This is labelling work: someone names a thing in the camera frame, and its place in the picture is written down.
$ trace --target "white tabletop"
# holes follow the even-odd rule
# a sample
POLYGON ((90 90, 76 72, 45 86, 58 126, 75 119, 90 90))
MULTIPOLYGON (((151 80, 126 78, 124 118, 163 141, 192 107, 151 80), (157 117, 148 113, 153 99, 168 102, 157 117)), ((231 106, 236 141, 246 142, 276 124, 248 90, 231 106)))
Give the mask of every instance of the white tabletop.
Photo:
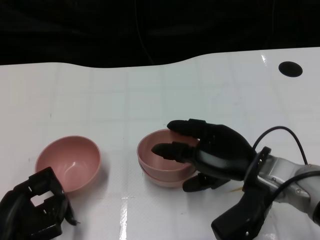
MULTIPOLYGON (((270 127, 291 128, 310 163, 320 165, 320 48, 216 53, 162 66, 100 69, 65 63, 0 66, 0 196, 34 173, 41 150, 69 135, 102 153, 98 182, 70 197, 77 227, 59 240, 209 240, 211 222, 235 205, 242 186, 185 193, 150 183, 136 147, 171 120, 224 124, 253 142, 270 127), (278 66, 303 68, 296 78, 278 66)), ((293 138, 273 132, 259 145, 303 163, 293 138)), ((274 203, 258 240, 320 240, 320 227, 274 203)))

